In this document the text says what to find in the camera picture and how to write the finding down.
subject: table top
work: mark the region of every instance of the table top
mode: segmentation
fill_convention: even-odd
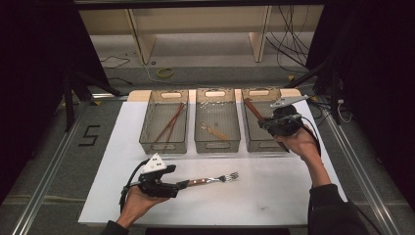
[[[296,89],[282,91],[300,94]],[[187,153],[161,155],[176,171],[162,177],[164,183],[215,177],[239,172],[229,183],[212,183],[180,191],[177,198],[156,205],[136,224],[145,227],[281,227],[307,224],[311,180],[305,163],[292,153],[249,153],[245,142],[241,99],[237,101],[241,128],[238,153],[198,154],[194,142],[195,99],[190,90]],[[88,225],[104,225],[119,216],[120,191],[133,169],[146,155],[139,138],[150,91],[134,91],[123,103],[95,181],[79,218]],[[305,101],[295,103],[298,112],[315,126]],[[322,160],[332,182],[346,196],[333,169],[324,143]]]

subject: floor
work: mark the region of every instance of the floor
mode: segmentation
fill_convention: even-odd
[[[267,35],[276,45],[275,38]],[[274,33],[278,39],[283,33]],[[195,88],[200,86],[229,85],[235,88],[250,86],[286,85],[290,77],[297,78],[305,71],[298,63],[288,57],[277,55],[277,51],[267,42],[261,63],[254,61],[253,51],[246,33],[220,34],[172,34],[159,35],[151,61],[142,67],[135,53],[131,36],[92,36],[95,49],[105,68],[110,84],[115,89],[130,92],[135,89],[157,88]],[[305,45],[312,40],[311,32],[300,35]],[[285,41],[291,47],[292,41]],[[305,60],[304,56],[290,53],[295,59]],[[157,77],[157,69],[172,68],[171,78]],[[312,85],[315,78],[298,87],[302,94],[313,95]],[[107,93],[96,87],[90,87],[94,94]],[[326,97],[318,97],[324,102]],[[27,163],[9,197],[0,207],[0,234],[12,234],[20,217],[29,204],[33,194],[43,182],[50,163],[62,149],[62,140],[68,139],[68,146],[61,152],[62,159],[56,162],[50,184],[40,201],[38,211],[28,224],[27,234],[99,234],[102,227],[88,227],[77,222],[94,180],[100,160],[103,156],[116,121],[122,99],[97,98],[95,103],[78,104],[75,110],[79,117],[79,127],[72,136],[64,132],[66,127],[65,107],[60,106],[53,116],[48,130],[36,151],[33,160]],[[412,209],[393,184],[382,164],[377,161],[376,153],[361,132],[358,123],[343,113],[341,126],[332,124],[328,113],[316,106],[309,106],[315,115],[317,128],[325,143],[336,173],[345,189],[346,195],[373,220],[376,226],[384,230],[383,234],[415,234],[415,215]],[[84,130],[90,128],[90,134],[99,137],[94,146],[80,147],[89,143],[83,138]],[[338,138],[349,142],[343,146]],[[345,149],[350,148],[355,155],[348,156]],[[369,178],[365,181],[356,175],[350,158],[357,158],[359,167]],[[371,190],[378,196],[380,204],[368,200]],[[379,215],[378,206],[386,214]],[[365,220],[371,234],[375,230]],[[291,234],[306,234],[305,227],[290,228]],[[145,228],[134,227],[131,234],[144,234]]]

